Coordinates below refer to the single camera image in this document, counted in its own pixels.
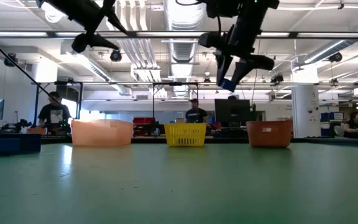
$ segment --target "label on basket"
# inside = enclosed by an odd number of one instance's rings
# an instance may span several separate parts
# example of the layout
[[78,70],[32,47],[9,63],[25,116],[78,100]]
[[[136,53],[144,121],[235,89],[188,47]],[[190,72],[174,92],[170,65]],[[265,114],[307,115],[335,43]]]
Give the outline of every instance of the label on basket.
[[273,129],[272,128],[263,128],[262,132],[272,132]]

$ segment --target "ceiling light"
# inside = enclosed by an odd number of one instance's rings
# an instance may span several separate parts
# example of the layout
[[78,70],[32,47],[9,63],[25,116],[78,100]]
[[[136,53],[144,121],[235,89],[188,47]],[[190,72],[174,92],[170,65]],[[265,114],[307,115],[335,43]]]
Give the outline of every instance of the ceiling light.
[[76,37],[80,34],[81,34],[81,32],[57,32],[56,36],[58,36],[58,37]]
[[263,32],[260,37],[288,37],[289,32]]
[[163,44],[174,44],[174,43],[197,44],[198,40],[173,40],[173,39],[168,39],[168,40],[161,40],[161,43],[163,43]]
[[0,37],[47,37],[46,32],[0,32]]
[[156,36],[156,37],[186,37],[186,38],[198,38],[200,37],[204,32],[181,32],[181,31],[175,31],[175,32],[138,32],[138,37],[150,37],[150,36]]
[[358,33],[354,33],[354,32],[338,32],[338,33],[312,33],[312,32],[308,32],[308,33],[299,33],[298,37],[309,37],[309,38],[313,38],[313,37],[324,37],[324,38],[358,38]]

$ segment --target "man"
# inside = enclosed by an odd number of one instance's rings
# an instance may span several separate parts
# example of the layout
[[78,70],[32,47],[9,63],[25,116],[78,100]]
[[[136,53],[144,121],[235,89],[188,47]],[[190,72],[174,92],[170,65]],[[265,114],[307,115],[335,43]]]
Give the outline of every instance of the man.
[[208,123],[208,114],[198,108],[198,100],[192,99],[190,102],[191,109],[186,112],[186,123]]
[[[62,98],[58,92],[49,93],[53,98],[59,103],[62,102]],[[49,104],[45,105],[40,114],[38,115],[39,125],[41,127],[44,126],[58,126],[60,122],[67,123],[70,117],[68,112],[68,107],[63,105],[63,108],[59,106],[59,104],[53,100],[51,97],[49,98]]]

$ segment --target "tabletop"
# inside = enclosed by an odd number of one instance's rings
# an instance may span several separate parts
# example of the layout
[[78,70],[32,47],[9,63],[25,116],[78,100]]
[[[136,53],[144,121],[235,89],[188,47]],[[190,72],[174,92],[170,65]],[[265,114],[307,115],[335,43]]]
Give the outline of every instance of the tabletop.
[[358,223],[358,147],[44,145],[0,157],[1,223]]

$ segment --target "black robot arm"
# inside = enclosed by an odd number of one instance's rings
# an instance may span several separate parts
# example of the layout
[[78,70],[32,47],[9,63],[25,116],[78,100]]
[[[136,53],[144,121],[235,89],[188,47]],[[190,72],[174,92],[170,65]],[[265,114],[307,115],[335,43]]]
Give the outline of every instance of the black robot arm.
[[78,35],[72,44],[73,50],[77,53],[83,52],[86,46],[89,45],[90,47],[107,47],[113,49],[113,54],[117,54],[119,50],[118,46],[99,34],[95,34],[96,29],[105,16],[119,31],[128,34],[114,12],[113,5],[116,0],[104,0],[102,7],[93,0],[37,0],[38,7],[41,8],[45,2],[66,14],[69,20],[74,20],[84,27],[86,32]]
[[[227,34],[208,32],[200,36],[198,43],[204,47],[215,47],[218,71],[216,84],[223,89],[234,91],[237,84],[253,69],[271,70],[274,60],[263,55],[255,55],[254,43],[261,33],[267,9],[276,9],[278,0],[203,0],[207,4],[207,15],[215,17],[237,17],[236,23]],[[240,58],[232,80],[225,78],[233,60],[232,56]]]

